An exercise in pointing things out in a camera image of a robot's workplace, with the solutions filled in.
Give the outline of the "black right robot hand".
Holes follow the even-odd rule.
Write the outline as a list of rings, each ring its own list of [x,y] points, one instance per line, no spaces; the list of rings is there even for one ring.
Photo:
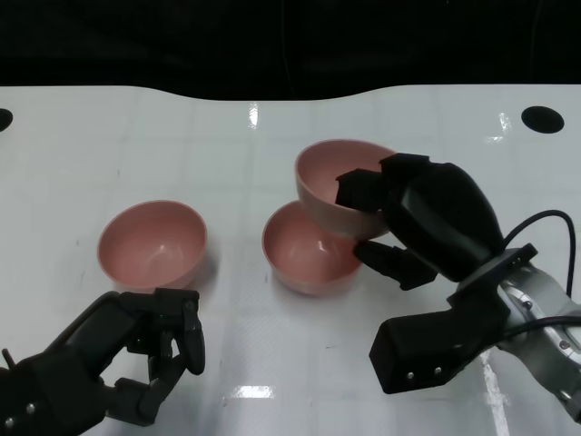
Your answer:
[[[497,216],[475,181],[452,163],[426,155],[393,154],[377,172],[338,176],[335,202],[379,213],[400,247],[359,242],[353,253],[407,291],[442,275],[461,282],[503,250]]]

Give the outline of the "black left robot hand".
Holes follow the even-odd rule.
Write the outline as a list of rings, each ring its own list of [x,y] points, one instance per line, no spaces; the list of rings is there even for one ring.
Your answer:
[[[183,373],[204,371],[199,300],[190,290],[108,292],[43,352],[14,362],[3,350],[2,434],[81,435],[106,417],[153,425]],[[147,383],[104,383],[104,370],[121,350],[147,357]]]

